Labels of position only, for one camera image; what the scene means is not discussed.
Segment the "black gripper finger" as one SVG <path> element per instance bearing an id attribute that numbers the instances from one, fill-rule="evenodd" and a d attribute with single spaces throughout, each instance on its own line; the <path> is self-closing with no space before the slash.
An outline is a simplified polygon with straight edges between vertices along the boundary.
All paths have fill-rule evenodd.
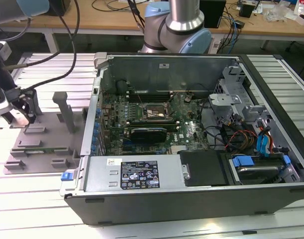
<path id="1" fill-rule="evenodd" d="M 34 123 L 38 116 L 38 98 L 35 89 L 24 91 L 20 90 L 18 107 L 19 111 L 28 120 L 28 123 Z"/>

